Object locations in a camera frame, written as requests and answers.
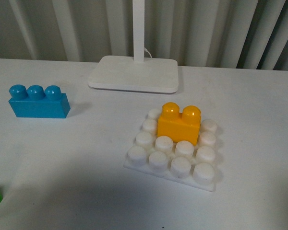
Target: blue brick stud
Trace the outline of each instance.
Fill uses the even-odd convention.
[[[61,89],[59,86],[50,85],[45,89],[46,97],[51,101],[56,101],[62,98]]]
[[[10,88],[9,92],[15,100],[22,100],[28,96],[27,90],[23,85],[14,85]]]
[[[45,97],[43,87],[39,85],[32,85],[28,88],[27,93],[32,101],[39,101]]]

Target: desk lamp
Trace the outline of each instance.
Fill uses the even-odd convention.
[[[177,61],[144,57],[144,2],[132,1],[134,57],[103,57],[89,76],[90,87],[154,93],[177,91]]]

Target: blue lego brick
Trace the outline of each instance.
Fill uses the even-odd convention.
[[[14,85],[9,90],[9,103],[16,117],[66,118],[70,105],[65,93],[58,86],[48,86],[45,91],[39,85],[26,90],[23,85]]]

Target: white lego baseplate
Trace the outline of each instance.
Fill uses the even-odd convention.
[[[187,141],[175,143],[169,137],[157,138],[160,114],[158,109],[149,111],[142,130],[127,153],[124,167],[209,192],[215,191],[216,123],[210,119],[201,122],[196,146]]]

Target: white stud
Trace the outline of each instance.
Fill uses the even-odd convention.
[[[195,160],[197,163],[206,162],[212,164],[215,161],[216,152],[210,146],[201,146],[198,148]]]
[[[216,144],[216,136],[210,131],[205,131],[201,133],[198,137],[199,146],[206,145],[214,148],[215,144]]]
[[[214,120],[206,119],[201,122],[201,132],[210,131],[213,134],[216,133],[217,124]]]
[[[212,182],[214,177],[215,170],[210,164],[202,162],[195,166],[193,171],[193,179],[197,183],[202,185],[208,185]]]
[[[155,149],[157,151],[170,153],[173,150],[173,140],[167,136],[160,136],[156,139]]]
[[[177,143],[175,154],[177,156],[192,156],[194,152],[194,145],[191,142],[182,140]]]
[[[146,150],[152,148],[153,142],[154,142],[153,136],[145,131],[139,132],[135,137],[135,143],[139,146],[142,146]]]
[[[146,150],[142,146],[133,146],[128,151],[130,163],[134,166],[142,166],[146,164]]]
[[[153,152],[149,156],[149,166],[154,172],[163,172],[168,168],[168,157],[164,152]]]
[[[142,130],[155,136],[157,134],[157,121],[153,119],[146,119],[142,124]]]
[[[160,109],[152,109],[148,112],[148,119],[153,119],[157,121],[161,115],[161,110]]]
[[[170,172],[177,178],[186,178],[190,174],[191,163],[185,157],[176,157],[172,160]]]

